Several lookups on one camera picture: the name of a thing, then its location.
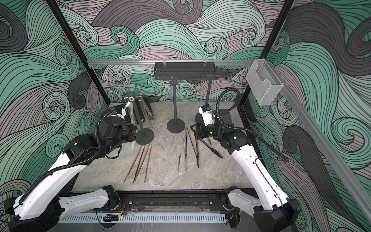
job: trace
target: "white vent cover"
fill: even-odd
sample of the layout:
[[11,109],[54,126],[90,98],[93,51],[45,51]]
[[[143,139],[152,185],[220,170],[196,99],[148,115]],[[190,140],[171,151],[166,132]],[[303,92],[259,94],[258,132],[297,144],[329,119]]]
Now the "white vent cover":
[[[106,213],[98,213],[102,223]],[[95,213],[78,213],[59,223],[98,223]],[[118,223],[226,223],[220,213],[133,213],[120,218]]]

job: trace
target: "black metal basket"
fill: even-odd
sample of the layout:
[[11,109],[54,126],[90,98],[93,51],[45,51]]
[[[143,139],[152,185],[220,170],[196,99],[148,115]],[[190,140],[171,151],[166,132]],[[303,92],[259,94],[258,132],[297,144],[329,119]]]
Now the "black metal basket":
[[214,62],[206,65],[202,62],[156,62],[154,73],[157,80],[198,80],[213,78],[216,68]]

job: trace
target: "black metal stand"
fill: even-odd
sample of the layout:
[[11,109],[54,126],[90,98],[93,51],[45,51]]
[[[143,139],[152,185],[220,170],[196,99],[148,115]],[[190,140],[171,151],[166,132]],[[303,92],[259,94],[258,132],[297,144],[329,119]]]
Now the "black metal stand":
[[181,133],[184,128],[186,127],[186,124],[183,122],[182,119],[177,118],[177,91],[176,91],[176,85],[179,84],[179,81],[170,81],[170,86],[173,87],[173,103],[174,103],[174,118],[168,121],[167,123],[167,129],[171,133],[177,134]]
[[[126,95],[130,99],[130,97],[133,97],[133,98],[136,97],[137,94],[135,92],[128,92]],[[143,124],[142,124],[142,120],[140,119],[138,107],[135,104],[135,101],[131,103],[133,104],[135,116],[137,117],[139,128],[140,128],[140,130],[137,131],[137,143],[139,145],[149,144],[150,142],[152,142],[153,138],[155,137],[155,133],[153,132],[153,130],[149,128],[143,128]]]
[[206,100],[205,100],[205,105],[207,105],[209,103],[209,96],[210,96],[210,91],[211,91],[211,82],[213,81],[213,79],[209,79],[209,83],[207,85],[207,93],[206,93]]

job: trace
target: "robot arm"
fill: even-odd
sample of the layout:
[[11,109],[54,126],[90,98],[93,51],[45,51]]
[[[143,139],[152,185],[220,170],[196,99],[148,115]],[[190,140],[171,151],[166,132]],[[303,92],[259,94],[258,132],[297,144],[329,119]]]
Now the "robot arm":
[[220,118],[209,105],[199,108],[201,115],[196,116],[196,136],[207,136],[219,141],[242,167],[254,186],[259,198],[243,193],[237,187],[231,187],[226,193],[226,205],[237,207],[254,217],[262,232],[278,232],[291,225],[298,217],[301,206],[296,199],[290,199],[273,180],[256,155],[254,147],[246,134],[233,128],[230,113],[219,109]]
[[5,212],[15,216],[9,222],[9,231],[48,231],[70,215],[93,208],[114,209],[118,205],[119,196],[112,186],[77,196],[58,196],[62,188],[94,159],[105,157],[122,143],[135,141],[136,127],[126,124],[123,119],[125,109],[112,111],[113,115],[103,117],[97,127],[100,145],[94,135],[77,136],[64,148],[49,169],[53,171],[47,172],[48,176],[38,180],[38,184],[23,195],[4,202]]

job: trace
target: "wave pattern wallpaper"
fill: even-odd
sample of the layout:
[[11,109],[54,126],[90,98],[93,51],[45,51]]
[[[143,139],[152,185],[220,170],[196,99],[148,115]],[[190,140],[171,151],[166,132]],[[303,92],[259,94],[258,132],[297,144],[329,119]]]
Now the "wave pattern wallpaper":
[[[310,0],[300,0],[304,4]],[[88,59],[259,58],[284,0],[58,0]],[[154,79],[154,66],[95,66],[112,102],[136,88],[154,102],[172,101],[172,88]],[[210,101],[223,90],[243,92],[249,67],[217,67]],[[178,101],[204,101],[207,82],[181,81]],[[233,100],[235,93],[226,95]]]
[[[371,1],[315,0],[289,12],[268,56],[369,193],[370,32]],[[303,206],[295,231],[371,231],[284,96],[258,106],[250,94],[246,109],[252,128],[290,159],[265,163],[283,190]],[[276,158],[259,146],[264,157]]]
[[106,105],[45,0],[1,1],[0,64],[3,214],[3,201],[33,184],[72,138],[92,132]]

